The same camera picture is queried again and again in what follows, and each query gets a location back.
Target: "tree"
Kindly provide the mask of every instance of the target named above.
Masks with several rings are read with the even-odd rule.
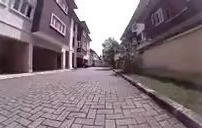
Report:
[[[113,68],[116,68],[116,55],[119,53],[120,45],[114,38],[108,38],[102,44],[103,59]]]
[[[142,57],[138,50],[140,42],[137,40],[124,40],[121,45],[121,58],[123,60],[123,70],[135,73],[142,67]]]

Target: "garage opening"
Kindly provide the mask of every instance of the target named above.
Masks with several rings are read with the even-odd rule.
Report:
[[[61,69],[61,53],[33,47],[33,71],[48,71]]]
[[[29,45],[0,36],[0,74],[29,71]]]

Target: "overcast sky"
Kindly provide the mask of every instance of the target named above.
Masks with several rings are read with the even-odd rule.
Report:
[[[76,13],[91,31],[91,48],[101,55],[102,43],[108,37],[119,41],[139,0],[75,0]]]

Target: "curb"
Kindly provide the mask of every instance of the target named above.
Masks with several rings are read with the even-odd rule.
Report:
[[[46,74],[53,74],[53,73],[66,72],[66,71],[71,71],[71,69],[69,69],[69,70],[53,70],[53,71],[44,71],[44,72],[34,72],[34,73],[0,75],[0,80],[20,78],[20,77],[28,77],[28,76],[34,76],[34,75],[46,75]]]
[[[149,95],[156,103],[158,103],[158,105],[170,112],[188,128],[202,128],[202,117],[200,115],[196,114],[190,109],[185,108],[183,105],[171,100],[170,98],[147,88],[146,86],[136,82],[132,78],[114,69],[112,70],[120,75],[122,78],[124,78],[126,81],[131,83],[133,86]]]

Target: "street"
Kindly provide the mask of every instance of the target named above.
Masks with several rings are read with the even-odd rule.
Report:
[[[185,128],[107,68],[0,80],[0,128]]]

